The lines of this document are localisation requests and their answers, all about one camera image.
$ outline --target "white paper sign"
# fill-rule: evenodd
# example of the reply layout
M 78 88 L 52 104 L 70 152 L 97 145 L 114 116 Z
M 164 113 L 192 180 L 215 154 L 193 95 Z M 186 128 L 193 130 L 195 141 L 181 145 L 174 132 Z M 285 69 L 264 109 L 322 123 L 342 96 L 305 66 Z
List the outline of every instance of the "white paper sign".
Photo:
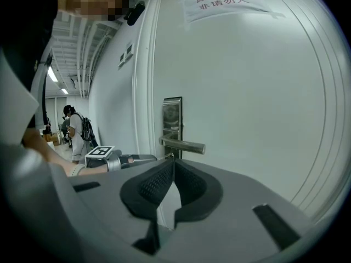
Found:
M 183 0 L 186 22 L 233 12 L 270 12 L 263 0 Z

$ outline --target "black backpack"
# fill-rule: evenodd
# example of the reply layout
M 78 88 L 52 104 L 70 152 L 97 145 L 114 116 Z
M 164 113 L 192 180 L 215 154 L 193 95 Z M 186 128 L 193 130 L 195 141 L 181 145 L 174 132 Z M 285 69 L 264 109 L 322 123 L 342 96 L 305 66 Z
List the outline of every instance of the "black backpack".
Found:
M 94 147 L 98 146 L 98 143 L 95 140 L 95 135 L 93 133 L 92 125 L 90 124 L 90 120 L 87 117 L 82 117 L 77 112 L 74 114 L 78 115 L 82 121 L 82 134 L 81 138 L 85 141 L 91 141 Z

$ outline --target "door handle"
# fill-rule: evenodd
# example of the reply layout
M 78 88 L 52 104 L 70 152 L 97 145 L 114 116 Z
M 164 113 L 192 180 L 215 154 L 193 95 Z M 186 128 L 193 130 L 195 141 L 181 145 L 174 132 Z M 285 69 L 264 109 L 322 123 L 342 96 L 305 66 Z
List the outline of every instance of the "door handle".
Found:
M 159 142 L 164 147 L 174 148 L 181 151 L 187 151 L 198 154 L 205 154 L 206 145 L 202 143 L 181 141 L 178 139 L 172 139 L 175 133 L 168 133 L 159 138 Z

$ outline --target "ceiling light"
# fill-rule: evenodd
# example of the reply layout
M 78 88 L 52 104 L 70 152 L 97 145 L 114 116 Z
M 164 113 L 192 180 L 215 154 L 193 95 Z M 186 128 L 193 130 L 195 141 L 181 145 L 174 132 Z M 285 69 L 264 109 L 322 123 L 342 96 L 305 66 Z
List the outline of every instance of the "ceiling light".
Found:
M 51 68 L 51 66 L 49 67 L 48 74 L 49 74 L 49 76 L 50 76 L 50 78 L 51 78 L 51 80 L 52 80 L 53 82 L 57 82 L 57 78 L 56 78 L 56 76 L 55 76 L 55 74 L 54 74 L 54 71 L 53 71 L 53 69 Z

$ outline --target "white bracelet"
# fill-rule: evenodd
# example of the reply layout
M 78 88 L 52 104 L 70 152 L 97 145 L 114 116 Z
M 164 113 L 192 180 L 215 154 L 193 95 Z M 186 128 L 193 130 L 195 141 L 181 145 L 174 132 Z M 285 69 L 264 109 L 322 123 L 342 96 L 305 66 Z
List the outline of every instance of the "white bracelet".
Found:
M 70 176 L 77 176 L 78 173 L 81 171 L 82 168 L 85 168 L 86 166 L 83 164 L 78 164 L 74 168 L 72 168 Z

